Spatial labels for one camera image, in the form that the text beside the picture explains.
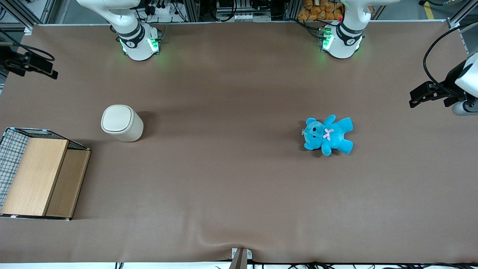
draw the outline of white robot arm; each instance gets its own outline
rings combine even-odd
[[[349,58],[359,49],[362,33],[369,24],[371,13],[367,6],[388,5],[400,0],[341,0],[345,6],[342,21],[327,25],[325,39],[321,41],[322,50],[335,58]]]
[[[410,92],[410,107],[445,98],[446,107],[458,116],[478,115],[478,53],[471,53],[467,59],[453,68],[440,83],[424,82]]]
[[[130,8],[141,0],[77,0],[77,2],[101,15],[119,35],[124,52],[133,60],[143,61],[159,52],[161,43],[158,30],[141,23]]]

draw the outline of pink bow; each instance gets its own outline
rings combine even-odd
[[[328,141],[330,141],[330,133],[334,131],[334,129],[324,129],[326,134],[324,135],[324,138],[327,138]]]

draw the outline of blue teddy bear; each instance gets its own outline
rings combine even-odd
[[[322,153],[329,156],[332,149],[349,154],[354,146],[352,141],[344,139],[344,134],[354,129],[352,120],[346,118],[334,123],[335,115],[330,115],[324,124],[314,118],[308,118],[305,123],[307,127],[303,130],[305,138],[304,147],[308,150],[322,148]]]

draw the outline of wooden box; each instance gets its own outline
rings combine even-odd
[[[60,136],[60,139],[40,137],[39,134],[28,137],[8,191],[2,190],[6,197],[0,214],[70,220],[91,151]],[[4,151],[0,151],[0,162],[5,162]],[[0,169],[3,173],[5,165],[0,163]]]

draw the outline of wire mesh basket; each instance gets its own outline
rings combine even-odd
[[[68,149],[90,150],[80,143],[64,138],[50,130],[7,128],[0,140],[0,208],[5,203],[8,191],[30,138],[68,140]]]

